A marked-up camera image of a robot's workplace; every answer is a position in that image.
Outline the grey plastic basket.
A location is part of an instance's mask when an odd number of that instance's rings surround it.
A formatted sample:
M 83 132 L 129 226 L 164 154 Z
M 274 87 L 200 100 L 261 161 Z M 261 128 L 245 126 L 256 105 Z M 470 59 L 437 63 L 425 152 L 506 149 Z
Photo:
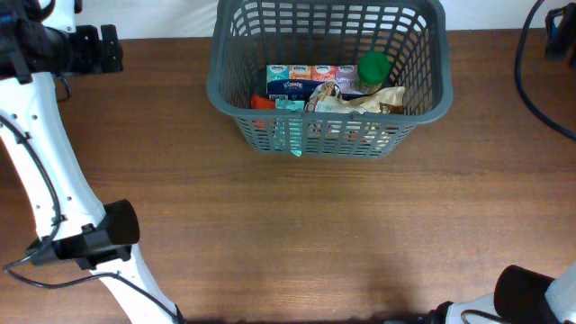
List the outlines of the grey plastic basket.
M 253 110 L 267 65 L 355 65 L 368 51 L 391 62 L 387 86 L 404 86 L 401 113 Z M 438 0 L 221 1 L 211 45 L 207 94 L 246 142 L 275 150 L 275 123 L 302 123 L 302 154 L 379 158 L 450 109 L 446 14 Z M 254 121 L 265 121 L 257 129 Z

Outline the orange red pasta packet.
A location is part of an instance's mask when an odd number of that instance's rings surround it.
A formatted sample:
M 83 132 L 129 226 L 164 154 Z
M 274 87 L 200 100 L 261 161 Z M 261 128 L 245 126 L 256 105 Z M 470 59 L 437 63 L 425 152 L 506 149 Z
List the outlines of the orange red pasta packet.
M 251 97 L 251 108 L 253 110 L 274 110 L 275 102 L 263 96 L 253 94 Z M 254 121 L 254 124 L 257 129 L 264 129 L 266 127 L 265 121 Z

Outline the Kleenex tissue multipack box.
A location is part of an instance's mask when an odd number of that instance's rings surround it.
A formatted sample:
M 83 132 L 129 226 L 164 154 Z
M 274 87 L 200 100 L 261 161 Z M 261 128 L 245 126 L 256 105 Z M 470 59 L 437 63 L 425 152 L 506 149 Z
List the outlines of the Kleenex tissue multipack box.
M 363 96 L 353 88 L 356 65 L 267 65 L 265 93 L 269 100 L 307 101 L 317 86 L 334 81 L 346 100 Z

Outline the light green wipes packet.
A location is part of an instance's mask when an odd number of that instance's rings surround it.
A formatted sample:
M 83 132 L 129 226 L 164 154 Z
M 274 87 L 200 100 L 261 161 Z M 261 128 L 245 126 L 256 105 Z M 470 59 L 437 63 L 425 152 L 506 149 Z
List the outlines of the light green wipes packet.
M 304 101 L 275 100 L 275 108 L 277 110 L 300 113 L 304 111 L 304 107 Z M 299 158 L 302 155 L 302 122 L 297 118 L 278 120 L 274 126 L 273 143 L 275 150 L 287 150 Z

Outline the beige breadcrumb bag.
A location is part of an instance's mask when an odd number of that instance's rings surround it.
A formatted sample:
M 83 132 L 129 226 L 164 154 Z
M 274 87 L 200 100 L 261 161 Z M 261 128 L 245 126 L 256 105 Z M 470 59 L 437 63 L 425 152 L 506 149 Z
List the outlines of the beige breadcrumb bag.
M 345 100 L 338 84 L 328 81 L 318 85 L 304 110 L 308 113 L 401 113 L 404 86 L 386 87 L 374 94 Z

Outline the green lid jar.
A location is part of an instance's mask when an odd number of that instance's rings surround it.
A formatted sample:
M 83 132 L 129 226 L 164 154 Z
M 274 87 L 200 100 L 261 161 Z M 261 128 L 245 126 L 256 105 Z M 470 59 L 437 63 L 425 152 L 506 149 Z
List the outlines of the green lid jar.
M 376 93 L 387 80 L 391 63 L 381 52 L 370 50 L 359 61 L 352 87 L 359 93 Z

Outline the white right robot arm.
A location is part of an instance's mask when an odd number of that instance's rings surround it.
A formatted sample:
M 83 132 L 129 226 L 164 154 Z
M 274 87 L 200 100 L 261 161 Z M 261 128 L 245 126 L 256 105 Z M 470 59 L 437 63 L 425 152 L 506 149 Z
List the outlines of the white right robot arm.
M 527 95 L 521 63 L 530 24 L 544 1 L 536 1 L 522 27 L 514 64 L 514 81 L 521 101 L 543 124 L 575 142 L 575 132 L 545 115 Z M 563 59 L 574 47 L 569 61 L 575 70 L 575 2 L 554 8 L 545 17 L 546 59 Z M 446 301 L 413 323 L 575 323 L 575 262 L 565 274 L 552 278 L 509 265 L 499 276 L 493 293 L 472 301 Z

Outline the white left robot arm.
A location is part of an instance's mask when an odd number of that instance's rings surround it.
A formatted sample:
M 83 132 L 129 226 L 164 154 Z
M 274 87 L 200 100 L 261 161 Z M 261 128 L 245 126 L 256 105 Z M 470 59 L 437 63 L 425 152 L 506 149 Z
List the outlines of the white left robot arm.
M 127 200 L 102 203 L 77 162 L 59 114 L 59 86 L 71 76 L 118 73 L 116 29 L 79 25 L 79 1 L 1 3 L 1 139 L 29 197 L 36 238 L 24 261 L 74 262 L 101 281 L 134 323 L 181 323 L 139 247 Z

